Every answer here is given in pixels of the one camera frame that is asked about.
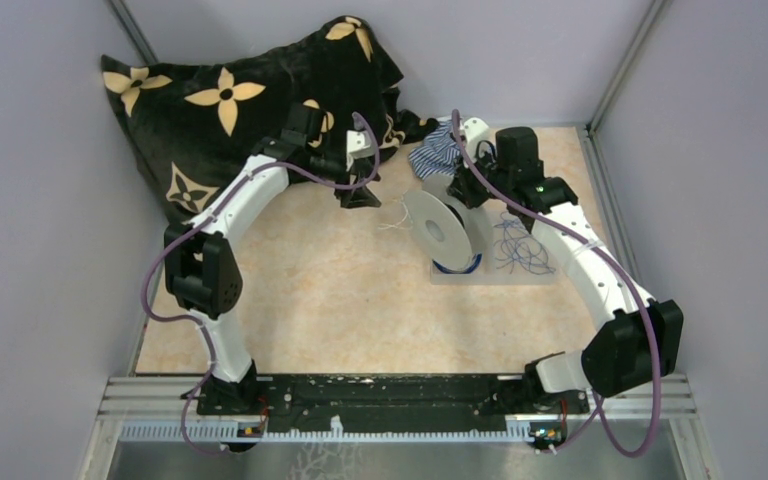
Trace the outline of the white perforated cable spool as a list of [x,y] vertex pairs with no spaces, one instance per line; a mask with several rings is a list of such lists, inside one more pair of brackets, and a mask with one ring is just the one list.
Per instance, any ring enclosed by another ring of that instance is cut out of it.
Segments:
[[453,180],[442,174],[428,177],[420,189],[407,191],[403,204],[411,221],[411,236],[441,269],[466,270],[483,250],[477,217],[483,207],[467,208],[447,193]]

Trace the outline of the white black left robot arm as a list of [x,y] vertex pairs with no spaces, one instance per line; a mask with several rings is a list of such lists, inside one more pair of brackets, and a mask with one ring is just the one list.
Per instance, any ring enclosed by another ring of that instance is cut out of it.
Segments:
[[380,150],[374,131],[358,112],[344,136],[344,150],[317,153],[310,146],[321,111],[292,106],[276,136],[257,142],[242,170],[203,212],[166,231],[162,260],[165,288],[202,332],[208,375],[224,382],[220,399],[237,414],[252,411],[260,388],[252,380],[236,306],[243,278],[234,247],[297,175],[334,191],[344,208],[378,207],[367,185],[379,178]]

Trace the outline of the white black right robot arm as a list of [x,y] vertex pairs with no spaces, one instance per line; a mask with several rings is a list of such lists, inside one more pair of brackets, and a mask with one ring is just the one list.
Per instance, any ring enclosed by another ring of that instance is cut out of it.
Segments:
[[491,134],[471,119],[450,136],[460,157],[449,194],[470,208],[491,199],[504,202],[558,262],[596,330],[584,349],[526,365],[527,406],[548,412],[566,391],[613,397],[672,374],[683,327],[680,307],[656,300],[619,265],[570,185],[545,174],[534,130],[510,127]]

